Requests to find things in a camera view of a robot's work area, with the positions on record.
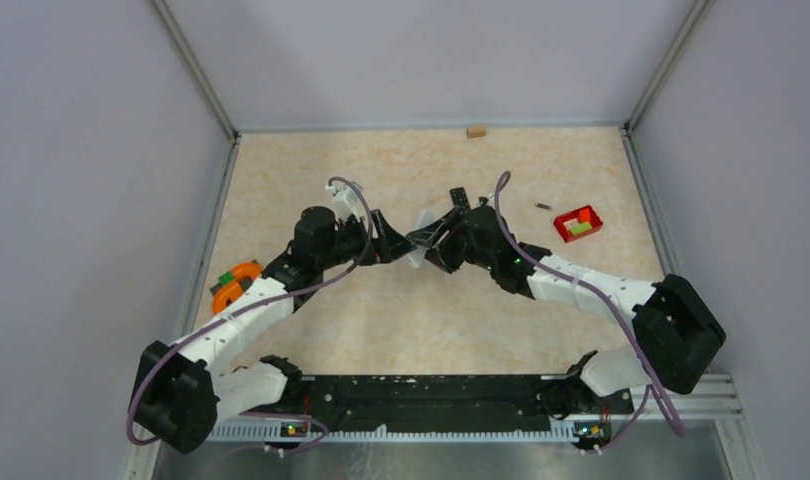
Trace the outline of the black remote control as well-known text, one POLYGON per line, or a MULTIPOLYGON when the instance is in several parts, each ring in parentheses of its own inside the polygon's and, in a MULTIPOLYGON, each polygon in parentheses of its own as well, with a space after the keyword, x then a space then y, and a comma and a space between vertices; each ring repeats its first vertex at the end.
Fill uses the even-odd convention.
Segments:
POLYGON ((471 204, 464 187, 456 187, 449 190, 450 199, 454 207, 463 211, 469 211, 471 204))

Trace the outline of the white remote control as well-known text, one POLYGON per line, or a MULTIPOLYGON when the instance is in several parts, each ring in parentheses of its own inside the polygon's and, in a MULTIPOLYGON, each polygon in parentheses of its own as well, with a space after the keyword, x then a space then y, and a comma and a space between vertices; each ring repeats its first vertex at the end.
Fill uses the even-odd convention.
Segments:
POLYGON ((414 268, 419 269, 425 263, 425 256, 428 251, 428 242, 434 233, 435 227, 433 224, 437 218, 429 210, 424 209, 415 226, 415 231, 408 234, 408 238, 414 244, 414 249, 406 255, 408 264, 414 268))

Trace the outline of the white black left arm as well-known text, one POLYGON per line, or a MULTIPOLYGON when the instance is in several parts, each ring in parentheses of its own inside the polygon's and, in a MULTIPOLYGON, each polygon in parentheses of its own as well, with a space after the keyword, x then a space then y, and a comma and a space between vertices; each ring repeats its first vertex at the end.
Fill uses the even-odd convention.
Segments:
POLYGON ((378 210, 363 221, 354 215, 340 220, 327 207, 305 209, 286 250, 237 299, 188 336, 171 345, 155 341, 144 350, 127 412, 130 442, 145 445, 134 433, 140 425, 154 440, 186 454, 215 426, 257 406, 268 404, 283 414, 295 410, 302 388, 282 368, 258 362, 231 373, 229 364, 329 286, 327 270, 392 263, 415 248, 378 210))

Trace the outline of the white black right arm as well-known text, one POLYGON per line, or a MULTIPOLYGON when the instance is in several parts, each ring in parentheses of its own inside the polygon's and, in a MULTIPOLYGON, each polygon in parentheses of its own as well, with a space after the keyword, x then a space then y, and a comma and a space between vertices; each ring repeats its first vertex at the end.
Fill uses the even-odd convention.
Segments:
POLYGON ((567 397, 581 412, 593 412, 608 395, 638 386, 689 394, 727 340, 684 277, 632 280, 568 261, 517 241, 490 205, 455 207, 407 237, 448 273, 465 263, 478 266, 510 294, 565 304, 618 325, 626 344, 588 354, 568 372, 574 379, 567 397))

